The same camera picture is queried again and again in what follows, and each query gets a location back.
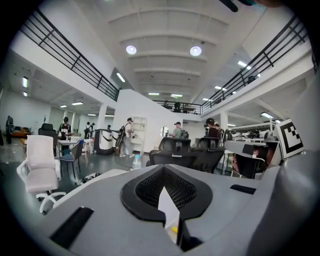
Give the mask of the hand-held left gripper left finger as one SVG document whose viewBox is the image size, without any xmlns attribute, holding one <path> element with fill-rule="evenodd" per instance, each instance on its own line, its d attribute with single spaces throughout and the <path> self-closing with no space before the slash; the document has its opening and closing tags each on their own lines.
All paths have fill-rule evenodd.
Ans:
<svg viewBox="0 0 320 256">
<path fill-rule="evenodd" d="M 136 218 L 121 202 L 122 187 L 150 171 L 144 167 L 95 181 L 51 210 L 37 225 L 28 225 L 28 234 L 42 250 L 57 256 L 178 256 L 175 245 L 160 222 Z M 69 249 L 50 239 L 57 228 L 78 208 L 93 214 Z"/>
</svg>

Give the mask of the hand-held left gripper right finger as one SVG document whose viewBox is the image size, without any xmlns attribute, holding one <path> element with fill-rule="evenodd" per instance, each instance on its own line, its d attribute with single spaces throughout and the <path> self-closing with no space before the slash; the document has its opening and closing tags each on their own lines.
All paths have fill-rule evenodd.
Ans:
<svg viewBox="0 0 320 256">
<path fill-rule="evenodd" d="M 212 190 L 212 201 L 198 218 L 185 224 L 191 236 L 202 244 L 183 252 L 179 247 L 168 256 L 246 256 L 258 224 L 271 199 L 278 175 L 268 169 L 260 180 L 209 174 L 173 164 L 175 168 Z"/>
</svg>

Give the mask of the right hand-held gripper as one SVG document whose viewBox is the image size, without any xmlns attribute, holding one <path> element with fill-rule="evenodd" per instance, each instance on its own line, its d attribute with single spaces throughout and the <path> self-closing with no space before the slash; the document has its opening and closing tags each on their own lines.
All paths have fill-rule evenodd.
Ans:
<svg viewBox="0 0 320 256">
<path fill-rule="evenodd" d="M 300 126 L 305 152 L 280 168 L 248 256 L 320 254 L 320 122 Z"/>
</svg>

